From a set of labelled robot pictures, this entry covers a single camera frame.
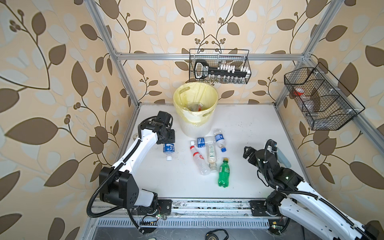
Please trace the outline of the green soda bottle upright-lying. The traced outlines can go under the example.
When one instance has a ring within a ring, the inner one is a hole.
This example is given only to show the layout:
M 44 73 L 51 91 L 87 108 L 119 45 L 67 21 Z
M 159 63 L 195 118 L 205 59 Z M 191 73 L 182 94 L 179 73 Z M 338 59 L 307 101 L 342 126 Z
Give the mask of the green soda bottle upright-lying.
M 219 179 L 218 185 L 223 188 L 227 188 L 229 186 L 229 178 L 230 178 L 230 166 L 229 159 L 223 158 L 223 163 L 219 169 Z

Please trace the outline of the clear bottle blue cap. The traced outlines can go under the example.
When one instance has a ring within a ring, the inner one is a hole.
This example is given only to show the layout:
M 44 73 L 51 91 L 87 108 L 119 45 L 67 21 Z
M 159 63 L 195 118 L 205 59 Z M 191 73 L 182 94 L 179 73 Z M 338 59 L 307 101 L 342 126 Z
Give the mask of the clear bottle blue cap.
M 191 112 L 200 112 L 203 110 L 203 106 L 202 103 L 190 103 L 187 105 L 187 109 Z

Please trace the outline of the clear bottle blue label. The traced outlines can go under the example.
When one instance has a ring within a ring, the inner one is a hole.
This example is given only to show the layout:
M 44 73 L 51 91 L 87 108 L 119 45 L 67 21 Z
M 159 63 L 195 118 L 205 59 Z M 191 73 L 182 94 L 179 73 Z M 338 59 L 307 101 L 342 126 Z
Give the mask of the clear bottle blue label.
M 174 144 L 164 144 L 163 145 L 163 153 L 166 155 L 166 161 L 171 161 L 173 159 L 173 155 L 175 153 L 175 145 Z

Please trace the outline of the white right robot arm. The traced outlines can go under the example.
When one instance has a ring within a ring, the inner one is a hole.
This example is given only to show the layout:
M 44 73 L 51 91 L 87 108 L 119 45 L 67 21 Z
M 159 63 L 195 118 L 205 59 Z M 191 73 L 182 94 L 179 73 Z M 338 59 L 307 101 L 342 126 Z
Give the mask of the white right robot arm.
M 260 214 L 294 220 L 322 240 L 377 240 L 380 229 L 362 224 L 323 198 L 299 174 L 280 166 L 278 148 L 245 147 L 243 157 L 257 167 L 262 183 L 273 189 L 263 204 L 254 205 Z

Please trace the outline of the clear bottle red cap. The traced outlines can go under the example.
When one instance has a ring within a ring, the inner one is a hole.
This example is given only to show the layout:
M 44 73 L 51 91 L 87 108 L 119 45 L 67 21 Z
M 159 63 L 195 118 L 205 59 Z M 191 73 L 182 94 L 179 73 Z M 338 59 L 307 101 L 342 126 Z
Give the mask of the clear bottle red cap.
M 198 151 L 198 149 L 195 146 L 190 146 L 191 153 L 193 155 L 193 160 L 198 167 L 200 173 L 203 176 L 209 175 L 211 173 L 211 170 L 209 166 L 206 163 L 206 160 L 202 156 L 202 154 Z

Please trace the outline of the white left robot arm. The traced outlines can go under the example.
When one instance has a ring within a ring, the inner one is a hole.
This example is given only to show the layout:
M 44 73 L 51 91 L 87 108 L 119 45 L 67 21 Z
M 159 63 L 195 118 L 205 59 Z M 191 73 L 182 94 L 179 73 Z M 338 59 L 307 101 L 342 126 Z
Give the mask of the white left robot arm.
M 86 209 L 88 217 L 99 218 L 119 209 L 130 211 L 136 207 L 144 208 L 150 213 L 158 210 L 157 194 L 140 189 L 135 175 L 154 145 L 175 143 L 175 130 L 172 129 L 172 125 L 172 115 L 163 111 L 144 119 L 138 125 L 138 137 L 133 144 L 116 163 L 111 167 L 102 168 L 99 173 L 100 185 L 88 202 Z M 94 213 L 92 207 L 97 197 L 114 207 Z

